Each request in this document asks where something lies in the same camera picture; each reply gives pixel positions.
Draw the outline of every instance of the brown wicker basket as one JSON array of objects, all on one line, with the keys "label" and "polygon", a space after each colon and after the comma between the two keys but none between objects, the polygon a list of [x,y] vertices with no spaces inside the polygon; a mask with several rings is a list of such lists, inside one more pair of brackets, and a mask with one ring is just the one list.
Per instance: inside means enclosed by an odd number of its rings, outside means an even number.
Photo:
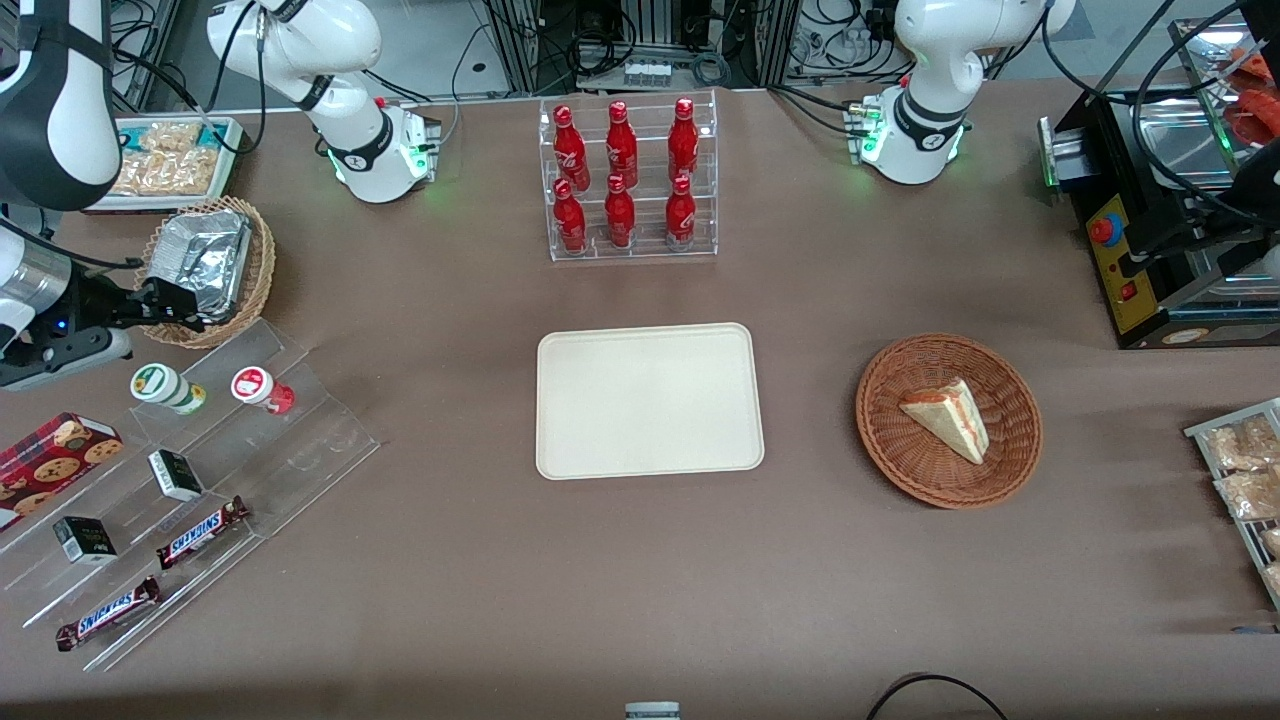
[{"label": "brown wicker basket", "polygon": [[[902,396],[964,378],[991,447],[982,465],[952,451],[899,407]],[[1039,407],[1018,372],[954,334],[900,340],[872,359],[858,383],[858,432],[876,465],[909,495],[938,507],[987,507],[1027,484],[1043,448]]]},{"label": "brown wicker basket", "polygon": [[[207,350],[218,347],[236,337],[262,314],[262,307],[266,305],[266,296],[271,292],[271,273],[275,272],[275,240],[271,237],[271,228],[266,227],[266,223],[262,222],[262,215],[252,205],[238,197],[219,197],[218,200],[183,208],[172,217],[212,213],[215,210],[237,210],[253,222],[253,236],[250,238],[248,258],[244,259],[244,277],[241,279],[236,316],[224,325],[210,325],[205,328],[205,332],[200,333],[188,331],[182,325],[151,325],[143,328],[142,332],[154,341],[179,345],[189,350]],[[142,281],[146,279],[147,266],[151,264],[151,254],[155,252],[156,242],[160,238],[160,228],[163,227],[161,224],[151,233],[151,241],[147,242],[147,247],[142,254],[143,264],[133,274],[134,288],[142,287]]]}]

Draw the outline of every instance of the table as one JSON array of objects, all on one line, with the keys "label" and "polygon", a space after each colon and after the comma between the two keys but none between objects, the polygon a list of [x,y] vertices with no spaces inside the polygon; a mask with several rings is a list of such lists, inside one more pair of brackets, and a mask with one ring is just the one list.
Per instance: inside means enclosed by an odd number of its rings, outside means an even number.
[{"label": "table", "polygon": [[[669,698],[690,720],[860,717],[920,670],[1012,717],[1274,714],[1280,638],[1228,632],[1274,615],[1180,429],[1277,395],[1276,351],[1115,350],[1039,179],[1036,119],[1074,97],[992,83],[947,172],[900,187],[777,99],[723,92],[719,258],[611,268],[547,258],[534,101],[467,105],[439,182],[387,206],[334,182],[301,115],[270,115],[237,183],[279,243],[266,315],[385,445],[111,673],[50,673],[51,638],[0,623],[6,716],[620,717]],[[154,224],[68,217],[59,237],[110,258]],[[544,334],[727,320],[754,336],[759,468],[538,475]],[[1002,506],[920,505],[852,429],[865,363],[928,331],[996,348],[1037,395],[1043,461]],[[136,337],[132,363],[0,397],[0,442],[64,409],[114,418],[138,364],[196,357]],[[882,717],[947,703],[978,707],[915,687]]]}]

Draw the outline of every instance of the red cookie box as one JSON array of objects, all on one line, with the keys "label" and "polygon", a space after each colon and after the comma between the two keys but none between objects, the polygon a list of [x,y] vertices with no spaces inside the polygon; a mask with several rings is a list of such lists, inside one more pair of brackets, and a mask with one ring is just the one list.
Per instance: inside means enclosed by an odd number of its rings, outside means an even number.
[{"label": "red cookie box", "polygon": [[0,452],[0,530],[5,530],[124,447],[109,425],[63,413]]}]

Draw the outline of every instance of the red bottle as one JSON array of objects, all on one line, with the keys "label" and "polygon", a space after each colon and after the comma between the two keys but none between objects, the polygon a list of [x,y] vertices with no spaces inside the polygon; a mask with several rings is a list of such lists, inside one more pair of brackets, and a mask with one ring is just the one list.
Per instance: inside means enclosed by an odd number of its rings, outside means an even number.
[{"label": "red bottle", "polygon": [[635,187],[640,182],[636,131],[627,120],[627,104],[621,100],[609,102],[609,135],[604,147],[609,152],[609,172],[621,174],[627,187]]},{"label": "red bottle", "polygon": [[586,192],[591,187],[591,173],[586,169],[582,133],[573,127],[573,113],[567,105],[557,105],[552,117],[556,119],[556,164],[561,176],[573,183],[575,192]]},{"label": "red bottle", "polygon": [[604,214],[609,219],[609,242],[618,250],[631,247],[636,233],[636,204],[627,192],[622,174],[609,176],[609,196],[604,200]]},{"label": "red bottle", "polygon": [[671,183],[667,199],[667,247],[676,252],[689,250],[694,242],[694,213],[698,204],[689,195],[689,176],[681,174]]},{"label": "red bottle", "polygon": [[586,252],[586,217],[582,214],[582,205],[573,197],[573,186],[567,179],[556,178],[552,188],[556,191],[552,214],[556,215],[556,228],[564,252],[581,255]]},{"label": "red bottle", "polygon": [[672,182],[680,173],[692,177],[698,169],[698,127],[694,124],[694,101],[687,97],[676,100],[676,122],[667,136],[667,156]]}]

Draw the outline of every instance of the aluminum foil container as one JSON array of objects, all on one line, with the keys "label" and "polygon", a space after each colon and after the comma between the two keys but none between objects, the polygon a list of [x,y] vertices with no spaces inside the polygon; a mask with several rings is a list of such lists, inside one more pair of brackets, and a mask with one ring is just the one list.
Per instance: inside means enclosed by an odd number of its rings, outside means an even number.
[{"label": "aluminum foil container", "polygon": [[160,228],[147,274],[196,293],[206,324],[236,316],[253,223],[236,210],[178,215]]}]

